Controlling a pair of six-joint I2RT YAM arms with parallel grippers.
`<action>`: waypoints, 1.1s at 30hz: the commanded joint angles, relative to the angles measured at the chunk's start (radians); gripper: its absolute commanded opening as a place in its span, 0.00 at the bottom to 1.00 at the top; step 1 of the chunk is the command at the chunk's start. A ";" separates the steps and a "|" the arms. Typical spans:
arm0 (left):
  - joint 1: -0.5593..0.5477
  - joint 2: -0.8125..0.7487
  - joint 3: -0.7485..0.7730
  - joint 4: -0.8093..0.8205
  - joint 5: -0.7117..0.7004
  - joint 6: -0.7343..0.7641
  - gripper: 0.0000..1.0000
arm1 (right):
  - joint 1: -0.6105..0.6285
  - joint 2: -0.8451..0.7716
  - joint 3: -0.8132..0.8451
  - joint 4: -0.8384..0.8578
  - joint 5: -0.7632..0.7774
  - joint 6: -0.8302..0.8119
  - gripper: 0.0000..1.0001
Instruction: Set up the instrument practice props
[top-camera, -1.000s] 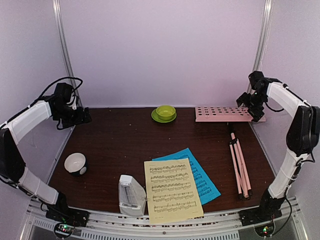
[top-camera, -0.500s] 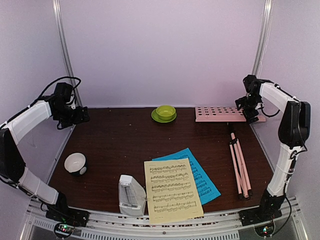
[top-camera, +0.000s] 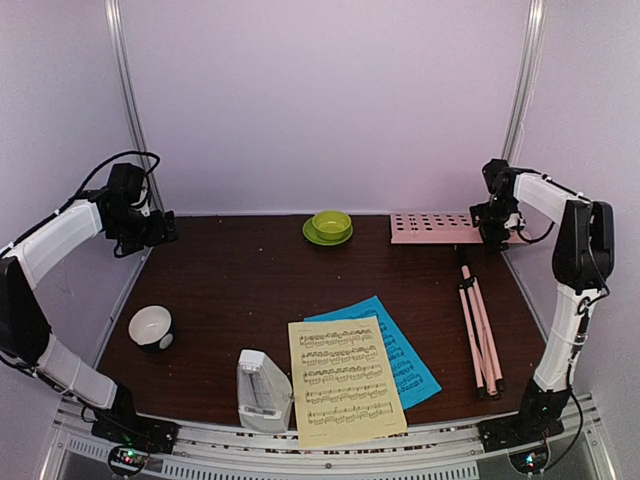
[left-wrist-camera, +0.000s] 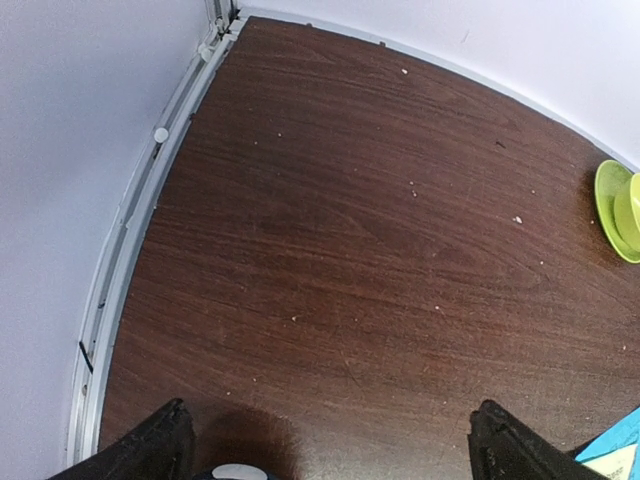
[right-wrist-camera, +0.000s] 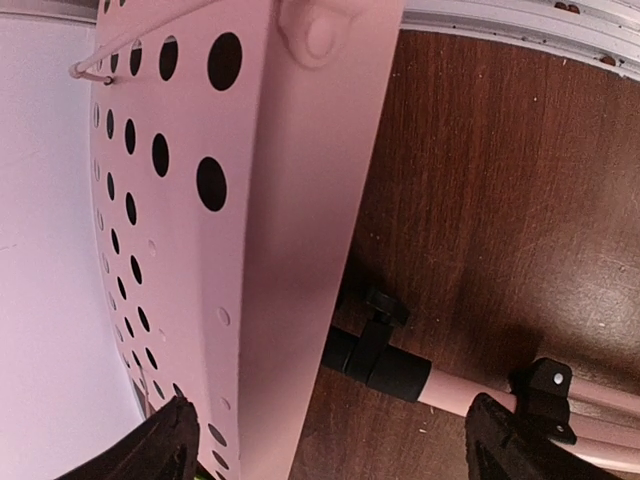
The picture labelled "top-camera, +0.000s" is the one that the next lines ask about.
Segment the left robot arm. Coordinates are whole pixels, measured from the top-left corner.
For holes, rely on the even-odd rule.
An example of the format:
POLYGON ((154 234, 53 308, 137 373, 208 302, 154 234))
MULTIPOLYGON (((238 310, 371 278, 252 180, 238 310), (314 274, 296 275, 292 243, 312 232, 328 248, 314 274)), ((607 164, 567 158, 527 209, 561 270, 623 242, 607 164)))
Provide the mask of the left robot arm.
POLYGON ((173 211, 149 206, 152 171, 126 162, 127 152, 104 160, 107 183, 85 184, 57 210, 1 252, 1 360, 90 409, 94 436, 136 449, 169 452, 179 427, 137 413, 129 388, 99 373, 53 333, 34 291, 49 271, 86 241, 105 235, 124 258, 178 239, 173 211))

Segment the pink music stand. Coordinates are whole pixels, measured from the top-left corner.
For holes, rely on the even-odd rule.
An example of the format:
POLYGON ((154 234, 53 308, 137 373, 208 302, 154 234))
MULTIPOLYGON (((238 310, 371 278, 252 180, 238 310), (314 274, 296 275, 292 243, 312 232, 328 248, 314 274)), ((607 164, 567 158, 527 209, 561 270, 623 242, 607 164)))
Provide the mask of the pink music stand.
POLYGON ((391 242, 396 245, 451 245, 461 271, 458 286, 471 351, 476 390, 481 398, 499 399, 506 383, 479 278, 472 272, 465 247, 480 244, 481 235, 468 214, 393 213, 391 242))

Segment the yellow sheet music page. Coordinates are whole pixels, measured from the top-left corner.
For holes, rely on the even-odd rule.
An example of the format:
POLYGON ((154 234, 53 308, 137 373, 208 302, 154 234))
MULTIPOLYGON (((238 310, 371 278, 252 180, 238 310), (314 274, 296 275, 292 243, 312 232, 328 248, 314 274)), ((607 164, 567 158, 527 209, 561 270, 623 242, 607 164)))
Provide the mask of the yellow sheet music page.
POLYGON ((299 447, 405 434, 407 422, 378 319, 288 325, 299 447))

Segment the blue sheet music page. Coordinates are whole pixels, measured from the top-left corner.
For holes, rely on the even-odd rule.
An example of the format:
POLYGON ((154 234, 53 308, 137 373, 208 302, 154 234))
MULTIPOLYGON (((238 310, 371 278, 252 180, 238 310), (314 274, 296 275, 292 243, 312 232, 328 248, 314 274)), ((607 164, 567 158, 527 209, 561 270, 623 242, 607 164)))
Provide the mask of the blue sheet music page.
POLYGON ((305 321, 337 321, 376 317, 399 398, 404 410, 411 409, 442 391, 429 368, 420 358, 378 296, 342 309, 305 318, 305 321))

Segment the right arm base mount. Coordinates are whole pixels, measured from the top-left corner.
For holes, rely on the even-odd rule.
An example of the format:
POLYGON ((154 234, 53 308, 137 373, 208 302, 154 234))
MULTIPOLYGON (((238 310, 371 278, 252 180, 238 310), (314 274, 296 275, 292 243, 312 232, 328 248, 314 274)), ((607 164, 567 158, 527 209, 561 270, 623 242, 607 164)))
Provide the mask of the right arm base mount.
POLYGON ((551 464, 548 440, 564 432, 560 420, 533 433, 519 435, 514 427, 515 416, 481 421, 477 427, 486 453, 506 450, 513 469, 521 474, 541 474, 551 464))

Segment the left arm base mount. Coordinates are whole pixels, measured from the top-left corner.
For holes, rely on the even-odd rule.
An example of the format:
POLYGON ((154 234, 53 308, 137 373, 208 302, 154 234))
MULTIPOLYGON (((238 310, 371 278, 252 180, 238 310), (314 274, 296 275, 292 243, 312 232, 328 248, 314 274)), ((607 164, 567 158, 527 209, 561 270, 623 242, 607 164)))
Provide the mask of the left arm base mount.
POLYGON ((116 425, 107 419, 93 422, 91 434, 113 443, 107 466, 116 475, 130 478, 141 473, 153 454, 171 454, 179 426, 170 421, 142 417, 142 431, 116 425))

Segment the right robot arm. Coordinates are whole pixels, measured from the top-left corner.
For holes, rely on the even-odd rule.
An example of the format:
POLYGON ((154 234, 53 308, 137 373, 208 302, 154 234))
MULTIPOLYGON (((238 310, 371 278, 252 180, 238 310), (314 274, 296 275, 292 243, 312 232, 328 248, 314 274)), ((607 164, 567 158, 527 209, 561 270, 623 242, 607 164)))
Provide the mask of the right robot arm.
POLYGON ((573 393, 576 363, 595 305, 610 293, 606 280, 614 268, 614 214, 606 202, 503 159, 489 161, 482 174, 490 199, 471 207, 470 214, 488 250, 506 249, 510 235, 521 232, 523 204, 558 228, 552 254, 557 299, 542 359, 518 412, 478 425, 485 450, 495 451, 563 432, 560 416, 573 393))

